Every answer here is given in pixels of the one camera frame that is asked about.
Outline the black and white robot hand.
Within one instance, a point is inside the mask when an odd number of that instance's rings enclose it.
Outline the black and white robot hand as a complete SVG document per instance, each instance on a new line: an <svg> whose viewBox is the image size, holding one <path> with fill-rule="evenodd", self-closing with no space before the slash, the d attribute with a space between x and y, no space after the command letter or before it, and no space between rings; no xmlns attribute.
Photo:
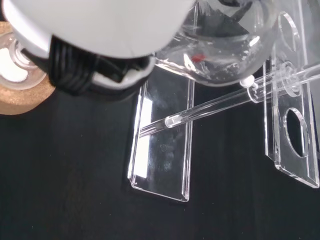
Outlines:
<svg viewBox="0 0 320 240"><path fill-rule="evenodd" d="M45 77L73 96L136 94L192 0L3 0L12 31L0 38L0 82L25 90Z"/></svg>

